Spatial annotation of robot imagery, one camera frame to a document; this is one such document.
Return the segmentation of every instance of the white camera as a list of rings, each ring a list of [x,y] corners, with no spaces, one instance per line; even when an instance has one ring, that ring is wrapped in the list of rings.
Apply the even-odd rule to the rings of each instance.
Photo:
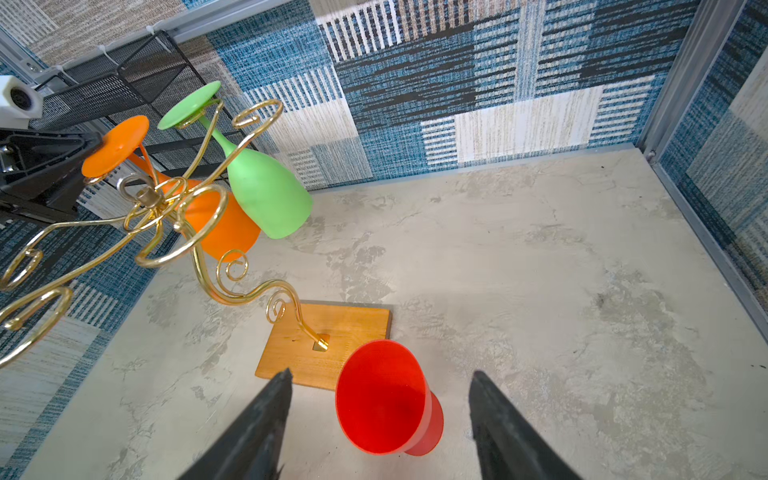
[[[0,76],[0,127],[29,128],[43,115],[43,96],[13,75]]]

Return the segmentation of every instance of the green wine glass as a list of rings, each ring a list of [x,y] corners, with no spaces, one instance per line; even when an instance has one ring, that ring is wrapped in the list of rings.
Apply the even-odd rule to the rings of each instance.
[[[219,91],[220,81],[213,81],[187,95],[174,105],[157,125],[160,130],[187,126],[188,119],[209,128],[204,110]],[[214,128],[213,137],[229,157],[237,145]],[[301,227],[312,213],[312,197],[293,173],[279,161],[259,151],[245,149],[227,167],[232,193],[243,211],[269,238],[283,238]]]

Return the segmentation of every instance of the red cup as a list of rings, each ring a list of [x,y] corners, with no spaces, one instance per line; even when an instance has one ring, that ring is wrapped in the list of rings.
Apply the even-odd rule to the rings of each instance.
[[[374,340],[346,361],[336,384],[344,435],[371,455],[426,455],[442,437],[442,407],[416,357],[392,340]]]

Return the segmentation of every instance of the wooden board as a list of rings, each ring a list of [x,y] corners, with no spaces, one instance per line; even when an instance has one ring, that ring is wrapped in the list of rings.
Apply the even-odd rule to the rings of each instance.
[[[306,324],[328,341],[328,350],[313,349],[314,341],[301,331],[293,309],[288,308],[272,326],[257,377],[271,379],[290,368],[297,385],[336,390],[344,362],[358,347],[389,338],[392,316],[387,309],[314,303],[302,303],[301,308]]]

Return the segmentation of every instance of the gray concrete floor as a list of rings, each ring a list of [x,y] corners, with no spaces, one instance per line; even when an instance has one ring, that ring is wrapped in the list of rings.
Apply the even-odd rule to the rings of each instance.
[[[637,150],[315,200],[243,283],[391,306],[445,433],[423,458],[366,455],[333,393],[297,386],[281,478],[479,478],[475,369],[584,478],[768,477],[768,347]],[[189,259],[163,268],[24,478],[179,475],[264,385],[262,312],[206,298]]]

